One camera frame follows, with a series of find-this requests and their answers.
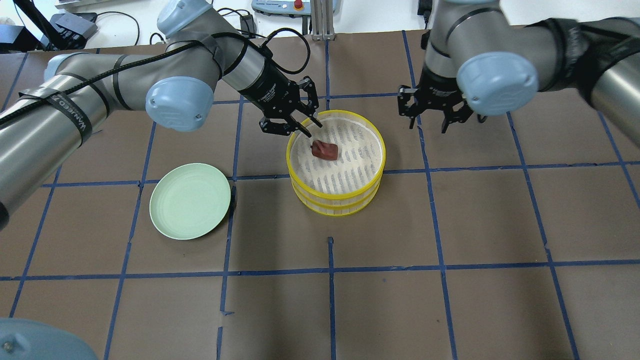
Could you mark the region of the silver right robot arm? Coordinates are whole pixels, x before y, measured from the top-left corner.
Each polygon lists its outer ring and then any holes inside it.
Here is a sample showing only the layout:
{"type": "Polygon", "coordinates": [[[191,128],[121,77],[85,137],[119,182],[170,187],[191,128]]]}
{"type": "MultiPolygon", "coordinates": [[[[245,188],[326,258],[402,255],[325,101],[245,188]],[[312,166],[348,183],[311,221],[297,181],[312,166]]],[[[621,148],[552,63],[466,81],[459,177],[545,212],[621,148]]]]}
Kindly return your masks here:
{"type": "Polygon", "coordinates": [[[444,115],[441,132],[473,114],[482,123],[540,92],[576,89],[635,145],[640,139],[639,19],[547,18],[512,26],[498,0],[441,0],[421,38],[416,87],[398,88],[398,114],[444,115]]]}

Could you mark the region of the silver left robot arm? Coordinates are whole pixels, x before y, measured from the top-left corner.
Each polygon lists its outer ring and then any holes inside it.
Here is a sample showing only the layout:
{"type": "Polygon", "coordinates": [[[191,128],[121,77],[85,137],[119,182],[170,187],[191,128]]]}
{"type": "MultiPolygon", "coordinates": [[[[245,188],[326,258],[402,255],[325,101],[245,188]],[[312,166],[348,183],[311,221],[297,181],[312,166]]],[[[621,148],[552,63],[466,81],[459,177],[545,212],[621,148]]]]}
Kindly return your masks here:
{"type": "Polygon", "coordinates": [[[53,57],[44,82],[20,92],[1,114],[1,227],[64,161],[84,146],[115,111],[145,111],[176,132],[202,127],[226,82],[263,113],[260,129],[273,135],[320,126],[313,80],[290,80],[274,61],[268,42],[245,38],[205,0],[170,0],[157,19],[167,38],[159,55],[90,54],[53,57]]]}

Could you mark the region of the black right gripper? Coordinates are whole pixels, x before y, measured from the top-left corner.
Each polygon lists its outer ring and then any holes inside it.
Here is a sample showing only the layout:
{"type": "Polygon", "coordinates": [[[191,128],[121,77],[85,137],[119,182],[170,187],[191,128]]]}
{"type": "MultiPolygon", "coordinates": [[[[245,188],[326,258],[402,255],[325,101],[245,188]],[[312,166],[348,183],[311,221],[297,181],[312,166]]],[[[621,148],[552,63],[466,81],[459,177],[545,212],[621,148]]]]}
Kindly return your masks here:
{"type": "Polygon", "coordinates": [[[450,125],[466,123],[474,113],[464,100],[455,78],[438,75],[423,66],[416,87],[398,87],[397,112],[409,118],[409,129],[413,130],[418,117],[427,110],[442,112],[441,134],[445,134],[450,125]]]}

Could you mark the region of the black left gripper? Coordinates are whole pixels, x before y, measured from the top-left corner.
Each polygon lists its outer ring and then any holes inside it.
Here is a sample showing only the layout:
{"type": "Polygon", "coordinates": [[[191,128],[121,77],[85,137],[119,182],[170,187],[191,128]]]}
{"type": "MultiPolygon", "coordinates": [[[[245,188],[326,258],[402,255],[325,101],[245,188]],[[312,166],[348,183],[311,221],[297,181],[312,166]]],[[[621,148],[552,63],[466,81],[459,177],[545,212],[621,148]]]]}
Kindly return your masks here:
{"type": "Polygon", "coordinates": [[[311,132],[294,118],[296,111],[307,116],[318,128],[323,127],[316,113],[319,107],[317,87],[309,76],[295,82],[273,63],[267,62],[257,79],[239,93],[263,113],[259,126],[264,133],[290,136],[300,132],[311,139],[311,132]]]}

